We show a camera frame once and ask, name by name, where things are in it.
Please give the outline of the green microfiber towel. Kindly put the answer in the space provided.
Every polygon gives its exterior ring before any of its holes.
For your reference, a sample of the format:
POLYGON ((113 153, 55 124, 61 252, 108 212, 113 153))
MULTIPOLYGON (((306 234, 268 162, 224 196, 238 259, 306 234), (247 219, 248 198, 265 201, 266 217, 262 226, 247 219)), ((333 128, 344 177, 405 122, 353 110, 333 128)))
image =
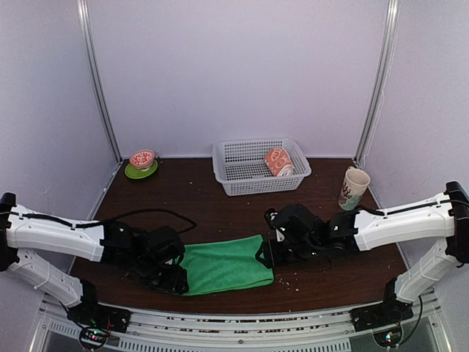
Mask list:
POLYGON ((203 296, 270 285, 273 270, 256 259, 261 235, 232 241, 191 244, 181 266, 187 271, 185 296, 203 296))

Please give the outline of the white plastic mesh basket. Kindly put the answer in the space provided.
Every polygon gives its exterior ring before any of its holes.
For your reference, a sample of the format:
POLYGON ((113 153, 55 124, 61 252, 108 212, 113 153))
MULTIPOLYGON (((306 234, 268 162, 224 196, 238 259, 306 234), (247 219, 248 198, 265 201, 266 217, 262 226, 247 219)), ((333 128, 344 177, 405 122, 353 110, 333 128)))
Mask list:
POLYGON ((311 174, 303 151, 289 138, 218 142, 212 148, 212 162, 215 179, 230 197, 294 191, 311 174), (265 156, 274 148, 288 153, 293 165, 291 175, 277 177, 269 170, 265 156))

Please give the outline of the orange rabbit pattern towel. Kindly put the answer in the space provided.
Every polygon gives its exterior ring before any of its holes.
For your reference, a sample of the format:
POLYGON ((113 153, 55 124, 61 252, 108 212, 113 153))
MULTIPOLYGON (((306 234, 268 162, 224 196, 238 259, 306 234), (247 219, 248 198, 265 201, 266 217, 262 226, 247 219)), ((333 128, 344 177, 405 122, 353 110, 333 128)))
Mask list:
POLYGON ((264 162, 275 177, 291 176, 295 171, 289 153, 282 147, 271 149, 266 154, 264 162))

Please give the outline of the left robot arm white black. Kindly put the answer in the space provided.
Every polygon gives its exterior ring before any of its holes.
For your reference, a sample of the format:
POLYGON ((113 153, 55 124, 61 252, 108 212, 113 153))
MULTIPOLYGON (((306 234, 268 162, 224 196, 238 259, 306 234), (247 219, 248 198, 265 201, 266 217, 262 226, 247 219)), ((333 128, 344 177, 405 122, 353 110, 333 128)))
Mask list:
POLYGON ((95 286, 69 276, 35 254, 45 250, 115 265, 158 292, 181 296, 189 291, 188 274, 181 266, 185 246, 171 227, 140 230, 115 216, 103 221, 63 219, 34 212, 1 196, 1 270, 19 275, 35 290, 55 297, 90 326, 105 320, 95 286))

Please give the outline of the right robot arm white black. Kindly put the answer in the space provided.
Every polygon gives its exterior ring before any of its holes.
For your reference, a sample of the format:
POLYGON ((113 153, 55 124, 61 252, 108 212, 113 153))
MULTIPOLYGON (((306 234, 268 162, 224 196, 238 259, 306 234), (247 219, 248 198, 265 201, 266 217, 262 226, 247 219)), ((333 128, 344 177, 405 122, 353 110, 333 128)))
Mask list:
POLYGON ((265 221, 276 233, 264 240, 255 258, 266 268, 307 261, 322 254, 357 254, 374 248, 422 238, 433 247, 408 271, 386 286, 376 318, 392 323, 404 309, 454 266, 468 263, 468 194, 457 182, 420 202, 372 210, 358 206, 324 221, 301 204, 280 211, 269 209, 265 221))

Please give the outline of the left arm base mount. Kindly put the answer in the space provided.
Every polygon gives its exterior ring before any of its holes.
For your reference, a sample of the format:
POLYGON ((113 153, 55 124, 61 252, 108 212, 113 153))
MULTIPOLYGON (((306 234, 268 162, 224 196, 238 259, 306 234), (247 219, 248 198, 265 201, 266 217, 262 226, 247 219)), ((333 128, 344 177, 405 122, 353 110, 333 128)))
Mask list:
POLYGON ((80 329, 79 343, 89 351, 102 348, 113 332, 125 333, 131 318, 131 312, 127 309, 100 304, 92 309, 73 307, 64 310, 67 318, 80 329))

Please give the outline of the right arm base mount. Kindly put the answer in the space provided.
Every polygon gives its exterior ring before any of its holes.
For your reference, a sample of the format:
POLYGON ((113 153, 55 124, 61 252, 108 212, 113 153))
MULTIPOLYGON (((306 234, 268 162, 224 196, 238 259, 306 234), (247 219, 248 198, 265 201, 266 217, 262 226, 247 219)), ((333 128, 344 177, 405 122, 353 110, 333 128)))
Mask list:
POLYGON ((413 316, 413 305, 401 303, 381 302, 350 311, 355 332, 371 330, 377 345, 387 349, 404 342, 402 322, 413 316))

